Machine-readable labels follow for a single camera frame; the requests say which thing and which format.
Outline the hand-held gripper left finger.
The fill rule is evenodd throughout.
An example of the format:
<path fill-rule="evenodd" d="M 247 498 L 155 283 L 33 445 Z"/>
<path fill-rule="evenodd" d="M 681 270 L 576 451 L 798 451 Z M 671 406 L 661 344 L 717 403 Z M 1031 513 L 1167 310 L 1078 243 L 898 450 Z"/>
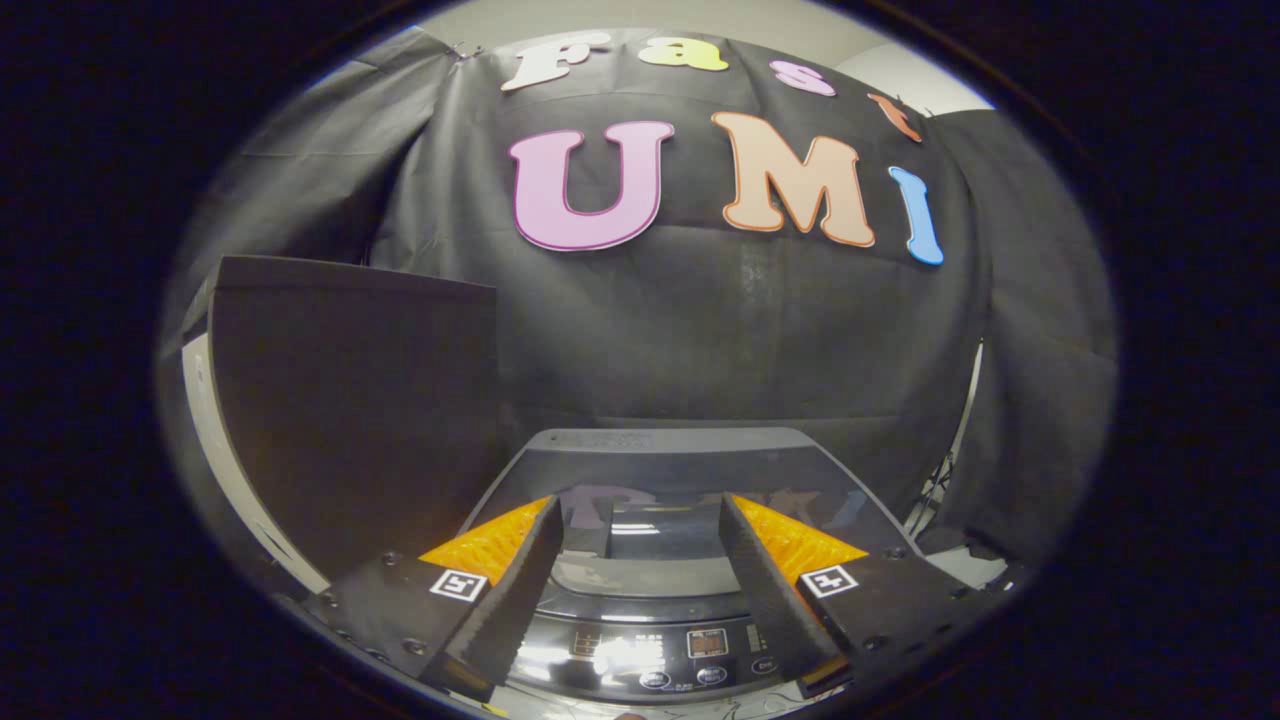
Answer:
<path fill-rule="evenodd" d="M 419 556 L 385 552 L 306 600 L 339 639 L 420 684 L 479 702 L 503 685 L 561 552 L 545 496 Z"/>

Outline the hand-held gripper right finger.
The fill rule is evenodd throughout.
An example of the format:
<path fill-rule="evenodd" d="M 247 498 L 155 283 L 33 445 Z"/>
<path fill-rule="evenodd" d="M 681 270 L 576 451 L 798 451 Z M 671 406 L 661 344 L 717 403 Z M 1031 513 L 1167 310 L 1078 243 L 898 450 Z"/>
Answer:
<path fill-rule="evenodd" d="M 872 701 L 977 630 L 996 596 L 929 562 L 878 503 L 838 539 L 740 495 L 719 541 L 781 675 L 804 694 Z"/>

